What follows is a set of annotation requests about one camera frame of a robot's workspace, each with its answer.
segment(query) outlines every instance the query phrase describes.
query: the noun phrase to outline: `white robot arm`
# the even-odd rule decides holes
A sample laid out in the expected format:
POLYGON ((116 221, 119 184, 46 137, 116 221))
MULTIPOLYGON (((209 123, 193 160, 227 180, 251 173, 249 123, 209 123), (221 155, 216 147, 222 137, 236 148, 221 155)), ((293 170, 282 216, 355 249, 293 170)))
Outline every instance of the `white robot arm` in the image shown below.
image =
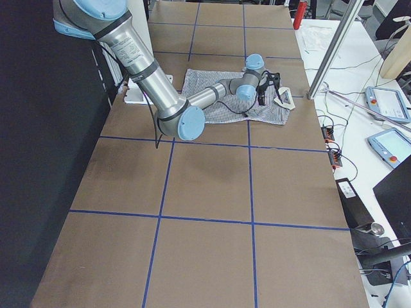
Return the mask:
POLYGON ((203 109, 229 94, 254 97, 265 83, 264 61, 250 55, 242 78, 220 80, 193 96, 179 94, 132 26, 127 0, 53 0, 55 29, 64 35, 107 43, 153 104, 157 127, 165 135, 196 139, 204 129, 203 109))

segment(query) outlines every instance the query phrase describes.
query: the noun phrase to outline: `striped cloth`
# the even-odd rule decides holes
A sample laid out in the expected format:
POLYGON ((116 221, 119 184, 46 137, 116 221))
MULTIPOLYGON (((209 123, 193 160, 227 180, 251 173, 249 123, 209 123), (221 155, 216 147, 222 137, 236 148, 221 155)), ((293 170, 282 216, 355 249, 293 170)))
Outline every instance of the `striped cloth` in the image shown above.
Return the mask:
MULTIPOLYGON (((243 73, 236 72, 196 71, 194 69, 188 69, 182 88, 182 94, 186 97, 190 97, 206 87, 214 85, 221 79, 241 78, 242 76, 243 73)), ((255 97, 251 101, 241 101, 235 95, 227 95, 222 98, 221 101, 233 111, 243 112, 248 110, 254 102, 255 105, 246 113, 247 116, 245 116, 244 114, 235 114, 223 104, 216 102, 204 109, 205 121, 206 123, 216 124, 254 120, 270 124, 284 125, 287 122, 290 111, 274 102, 274 98, 276 97, 274 86, 268 87, 265 96, 266 105, 259 106, 258 102, 255 102, 255 97)), ((288 102, 288 95, 286 92, 281 95, 281 100, 284 103, 288 102)))

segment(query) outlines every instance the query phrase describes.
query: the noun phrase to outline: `red cylinder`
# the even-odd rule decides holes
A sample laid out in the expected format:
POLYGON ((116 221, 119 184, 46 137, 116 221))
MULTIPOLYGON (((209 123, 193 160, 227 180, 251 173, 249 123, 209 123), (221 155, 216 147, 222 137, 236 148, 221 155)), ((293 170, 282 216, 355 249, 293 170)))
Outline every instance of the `red cylinder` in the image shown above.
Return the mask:
POLYGON ((304 17, 304 14, 306 13, 307 9, 307 1, 301 0, 300 3, 298 4, 297 8, 297 13, 295 13, 294 17, 294 30, 298 30, 301 25, 302 18, 304 17))

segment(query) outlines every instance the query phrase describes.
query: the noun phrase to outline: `white desk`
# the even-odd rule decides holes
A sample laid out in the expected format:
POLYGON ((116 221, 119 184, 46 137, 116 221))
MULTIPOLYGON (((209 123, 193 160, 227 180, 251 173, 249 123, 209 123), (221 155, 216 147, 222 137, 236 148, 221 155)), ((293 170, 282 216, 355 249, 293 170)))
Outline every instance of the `white desk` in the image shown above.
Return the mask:
MULTIPOLYGON (((306 36, 306 29, 312 26, 331 28, 334 33, 338 23, 339 21, 304 19, 300 30, 296 31, 297 41, 299 43, 302 59, 306 68, 307 78, 310 84, 317 72, 310 69, 319 68, 326 50, 307 51, 303 34, 306 36)), ((351 27, 347 38, 342 44, 337 59, 333 63, 332 67, 356 66, 362 62, 372 59, 376 55, 378 55, 378 51, 372 43, 372 40, 368 36, 366 30, 360 22, 355 22, 351 27)), ((382 60, 380 59, 381 57, 377 56, 369 63, 363 64, 356 68, 330 70, 325 81, 328 82, 331 90, 343 93, 361 92, 368 86, 376 85, 378 71, 382 64, 382 60), (376 69, 371 76, 371 72, 375 66, 376 69)), ((378 85, 381 85, 387 81, 389 80, 379 78, 378 85)), ((384 87, 397 90, 400 89, 396 81, 389 82, 384 85, 384 87)), ((347 97, 354 101, 358 98, 357 102, 365 105, 365 96, 363 94, 350 94, 347 95, 347 97)), ((333 117, 327 113, 326 103, 328 110, 331 113, 346 119, 349 117, 352 105, 345 103, 330 94, 327 95, 326 100, 324 99, 323 94, 317 94, 317 97, 315 98, 315 106, 317 109, 325 111, 326 115, 332 117, 336 124, 345 124, 344 120, 333 117)), ((317 113, 318 115, 323 114, 321 111, 317 111, 317 113)), ((322 123, 323 119, 324 117, 319 118, 320 123, 322 123)), ((343 126, 337 126, 334 132, 336 142, 340 146, 343 145, 343 128, 343 126)), ((372 191, 372 188, 390 173, 391 168, 386 165, 386 163, 384 163, 379 156, 377 156, 366 141, 367 137, 381 132, 386 128, 389 128, 389 126, 384 125, 382 127, 381 122, 375 121, 371 115, 367 114, 365 111, 355 108, 349 118, 349 124, 345 132, 343 154, 350 158, 358 168, 358 176, 354 181, 352 181, 352 185, 356 189, 358 195, 361 197, 374 220, 383 225, 385 229, 383 236, 395 239, 396 236, 382 210, 380 209, 380 206, 378 205, 372 191)), ((355 175, 355 168, 344 158, 342 162, 343 168, 339 168, 335 171, 335 178, 339 179, 347 177, 348 179, 352 179, 355 175)), ((393 244, 394 246, 397 246, 398 242, 393 242, 393 244)), ((366 277, 363 277, 363 283, 370 308, 381 307, 383 297, 388 293, 390 286, 371 286, 366 277), (379 297, 371 297, 371 294, 378 295, 379 297)), ((411 288, 407 288, 406 286, 396 286, 391 294, 388 307, 411 307, 411 288)))

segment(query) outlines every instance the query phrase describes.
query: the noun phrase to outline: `light blue cap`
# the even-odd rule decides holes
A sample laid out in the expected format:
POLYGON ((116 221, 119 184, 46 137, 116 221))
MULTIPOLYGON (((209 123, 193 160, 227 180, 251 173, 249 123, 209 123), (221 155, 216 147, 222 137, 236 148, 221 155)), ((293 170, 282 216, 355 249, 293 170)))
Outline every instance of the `light blue cap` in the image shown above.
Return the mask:
POLYGON ((260 69, 264 66, 263 57, 257 53, 249 55, 245 60, 245 67, 247 69, 260 69))
POLYGON ((236 95, 242 101, 249 101, 254 97, 254 93, 256 92, 256 88, 252 85, 240 85, 237 88, 236 95))
POLYGON ((188 107, 180 116, 178 133, 181 140, 194 140, 204 130, 206 116, 201 108, 188 107))
POLYGON ((87 15, 101 21, 113 21, 127 11, 127 0, 73 0, 87 15))
POLYGON ((62 24, 61 22, 56 21, 53 19, 54 22, 54 28, 56 29, 57 32, 64 34, 64 35, 69 35, 70 37, 78 37, 80 39, 87 39, 87 40, 94 40, 95 38, 93 35, 84 30, 79 30, 77 28, 68 26, 66 24, 62 24))

